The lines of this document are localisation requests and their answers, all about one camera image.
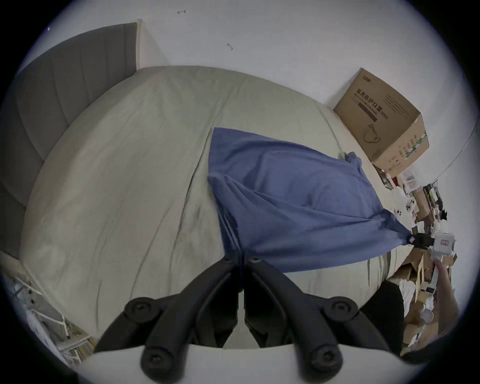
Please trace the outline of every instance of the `bed frame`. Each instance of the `bed frame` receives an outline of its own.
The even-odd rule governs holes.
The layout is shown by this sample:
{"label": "bed frame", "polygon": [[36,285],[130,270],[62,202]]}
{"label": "bed frame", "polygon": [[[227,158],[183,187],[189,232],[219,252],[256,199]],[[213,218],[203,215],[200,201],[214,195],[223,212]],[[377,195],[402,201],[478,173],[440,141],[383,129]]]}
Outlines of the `bed frame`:
{"label": "bed frame", "polygon": [[28,199],[56,142],[90,104],[136,72],[137,26],[72,37],[14,78],[0,107],[0,251],[18,258]]}

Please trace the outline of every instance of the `cardboard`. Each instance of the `cardboard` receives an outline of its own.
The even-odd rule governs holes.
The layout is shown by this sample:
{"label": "cardboard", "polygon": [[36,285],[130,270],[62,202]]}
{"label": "cardboard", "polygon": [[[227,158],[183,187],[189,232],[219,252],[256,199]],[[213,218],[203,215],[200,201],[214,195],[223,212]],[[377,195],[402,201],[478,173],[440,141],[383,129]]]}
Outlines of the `cardboard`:
{"label": "cardboard", "polygon": [[452,267],[456,260],[456,253],[452,256],[444,256],[442,259],[442,263],[444,263],[447,267]]}
{"label": "cardboard", "polygon": [[412,273],[412,266],[410,264],[402,265],[393,274],[393,278],[399,278],[404,280],[410,280],[410,274]]}
{"label": "cardboard", "polygon": [[426,250],[420,248],[412,248],[402,265],[412,265],[415,272],[418,272],[421,258],[427,253]]}
{"label": "cardboard", "polygon": [[422,256],[419,264],[419,270],[417,273],[417,281],[415,282],[415,302],[417,302],[418,300],[421,284],[423,283],[424,279],[425,279],[425,275],[423,271],[423,256]]}
{"label": "cardboard", "polygon": [[417,325],[414,325],[414,324],[407,324],[405,326],[404,331],[403,331],[403,342],[404,342],[404,344],[408,344],[408,345],[413,344],[412,343],[413,337],[418,335],[423,330],[423,328],[424,328],[423,326],[417,326]]}
{"label": "cardboard", "polygon": [[417,188],[412,192],[412,195],[415,197],[415,201],[417,202],[417,206],[419,208],[419,212],[417,213],[417,221],[420,221],[430,214],[430,205],[428,204],[427,197],[423,193],[423,188]]}
{"label": "cardboard", "polygon": [[369,160],[395,177],[428,148],[420,112],[383,80],[361,69],[334,109]]}
{"label": "cardboard", "polygon": [[417,350],[426,347],[438,336],[438,322],[427,324],[418,338]]}

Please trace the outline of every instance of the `blue fabric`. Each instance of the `blue fabric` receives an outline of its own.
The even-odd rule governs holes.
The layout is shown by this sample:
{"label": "blue fabric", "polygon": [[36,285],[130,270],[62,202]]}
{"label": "blue fabric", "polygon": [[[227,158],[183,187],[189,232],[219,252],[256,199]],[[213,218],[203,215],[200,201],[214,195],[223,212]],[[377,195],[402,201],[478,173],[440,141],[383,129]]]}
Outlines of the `blue fabric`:
{"label": "blue fabric", "polygon": [[208,182],[223,245],[282,272],[356,263],[407,244],[351,152],[346,161],[303,145],[215,128]]}

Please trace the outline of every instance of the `clutter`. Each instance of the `clutter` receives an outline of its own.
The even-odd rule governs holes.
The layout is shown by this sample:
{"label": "clutter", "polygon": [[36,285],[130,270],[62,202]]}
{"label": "clutter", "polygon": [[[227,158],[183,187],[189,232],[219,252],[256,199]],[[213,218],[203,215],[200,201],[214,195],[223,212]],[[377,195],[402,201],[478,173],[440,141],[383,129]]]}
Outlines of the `clutter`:
{"label": "clutter", "polygon": [[[438,269],[433,263],[435,257],[439,258],[432,249],[413,248],[401,266],[402,275],[409,276],[407,283],[416,283],[415,295],[409,304],[409,311],[404,321],[402,354],[425,347],[438,335],[438,308],[433,299],[438,279]],[[442,263],[447,267],[450,279],[452,266],[456,259],[456,253],[440,257]]]}
{"label": "clutter", "polygon": [[334,112],[369,160],[392,177],[429,146],[420,112],[394,88],[364,69]]}

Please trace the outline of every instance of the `bed sheet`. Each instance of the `bed sheet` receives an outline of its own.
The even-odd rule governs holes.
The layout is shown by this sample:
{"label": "bed sheet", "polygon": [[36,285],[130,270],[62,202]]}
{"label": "bed sheet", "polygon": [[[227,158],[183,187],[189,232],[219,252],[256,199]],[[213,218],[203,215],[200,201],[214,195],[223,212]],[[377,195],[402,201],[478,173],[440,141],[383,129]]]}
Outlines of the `bed sheet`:
{"label": "bed sheet", "polygon": [[[395,209],[353,136],[313,99],[238,72],[141,69],[61,137],[25,215],[21,263],[51,304],[86,332],[100,336],[131,298],[180,292],[223,256],[206,179],[215,126],[333,157],[354,151],[383,206]],[[398,247],[391,257],[287,276],[307,293],[347,296],[361,306],[407,254]]]}

